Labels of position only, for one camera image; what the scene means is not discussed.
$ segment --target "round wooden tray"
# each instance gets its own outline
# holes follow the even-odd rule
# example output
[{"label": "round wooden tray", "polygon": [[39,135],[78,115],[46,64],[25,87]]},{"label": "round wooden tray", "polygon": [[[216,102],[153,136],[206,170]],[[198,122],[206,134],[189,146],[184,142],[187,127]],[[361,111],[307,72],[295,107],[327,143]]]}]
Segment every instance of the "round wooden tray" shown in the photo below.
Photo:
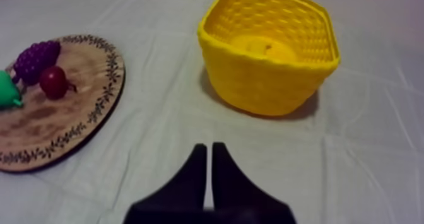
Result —
[{"label": "round wooden tray", "polygon": [[64,156],[97,130],[118,101],[125,69],[112,44],[92,35],[56,40],[62,46],[57,65],[78,92],[48,100],[37,84],[23,94],[23,108],[0,111],[0,170],[33,170]]}]

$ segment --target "table surface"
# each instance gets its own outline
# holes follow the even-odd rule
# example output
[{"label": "table surface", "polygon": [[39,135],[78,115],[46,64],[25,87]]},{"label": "table surface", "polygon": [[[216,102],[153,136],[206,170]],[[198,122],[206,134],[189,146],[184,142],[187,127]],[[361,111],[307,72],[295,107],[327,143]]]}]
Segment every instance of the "table surface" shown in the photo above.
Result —
[{"label": "table surface", "polygon": [[92,33],[127,71],[115,112],[77,154],[0,173],[0,223],[122,223],[195,143],[214,141],[299,223],[424,223],[423,3],[316,0],[342,63],[301,110],[267,120],[229,109],[209,84],[196,28],[212,1],[0,0],[1,68],[32,42]]}]

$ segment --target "purple grapes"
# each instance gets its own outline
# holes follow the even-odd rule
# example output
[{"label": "purple grapes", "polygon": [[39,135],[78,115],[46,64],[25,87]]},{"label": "purple grapes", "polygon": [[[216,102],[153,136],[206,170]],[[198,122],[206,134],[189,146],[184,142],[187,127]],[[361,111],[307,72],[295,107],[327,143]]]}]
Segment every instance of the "purple grapes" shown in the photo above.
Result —
[{"label": "purple grapes", "polygon": [[20,79],[27,85],[35,85],[41,73],[48,67],[56,65],[57,57],[61,52],[61,45],[57,41],[47,41],[31,45],[25,49],[13,65],[16,76],[13,82]]}]

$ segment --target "plastic fruit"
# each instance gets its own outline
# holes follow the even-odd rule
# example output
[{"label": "plastic fruit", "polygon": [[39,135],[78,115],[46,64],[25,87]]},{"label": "plastic fruit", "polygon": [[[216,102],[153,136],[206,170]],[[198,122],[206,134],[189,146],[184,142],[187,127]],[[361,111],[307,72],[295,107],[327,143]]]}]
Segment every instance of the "plastic fruit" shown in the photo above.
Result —
[{"label": "plastic fruit", "polygon": [[37,84],[41,73],[48,67],[54,66],[61,52],[57,41],[47,41],[31,45],[25,49],[13,65],[16,76],[13,82],[20,79],[27,85]]},{"label": "plastic fruit", "polygon": [[65,96],[69,87],[76,91],[76,87],[67,79],[65,72],[58,66],[44,70],[40,76],[40,87],[47,98],[57,100]]},{"label": "plastic fruit", "polygon": [[21,95],[5,71],[0,71],[0,109],[22,106]]}]

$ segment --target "woven plastic basket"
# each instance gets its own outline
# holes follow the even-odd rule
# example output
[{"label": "woven plastic basket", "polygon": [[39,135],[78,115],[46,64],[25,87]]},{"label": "woven plastic basket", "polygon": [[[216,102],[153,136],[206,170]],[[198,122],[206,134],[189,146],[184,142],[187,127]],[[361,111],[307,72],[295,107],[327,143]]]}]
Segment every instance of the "woven plastic basket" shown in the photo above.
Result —
[{"label": "woven plastic basket", "polygon": [[198,36],[216,92],[254,114],[292,112],[340,62],[330,18],[310,0],[216,0]]}]

